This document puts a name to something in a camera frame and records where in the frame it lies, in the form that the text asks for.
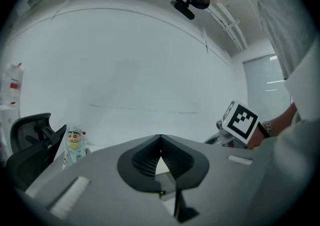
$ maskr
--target black office chair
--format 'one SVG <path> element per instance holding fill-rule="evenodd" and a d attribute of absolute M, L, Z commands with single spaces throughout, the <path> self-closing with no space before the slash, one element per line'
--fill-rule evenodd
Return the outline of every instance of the black office chair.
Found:
<path fill-rule="evenodd" d="M 51 114 L 38 114 L 18 119 L 11 128 L 13 155 L 6 168 L 15 187 L 26 191 L 34 180 L 53 162 L 67 128 L 54 132 L 49 124 Z"/>

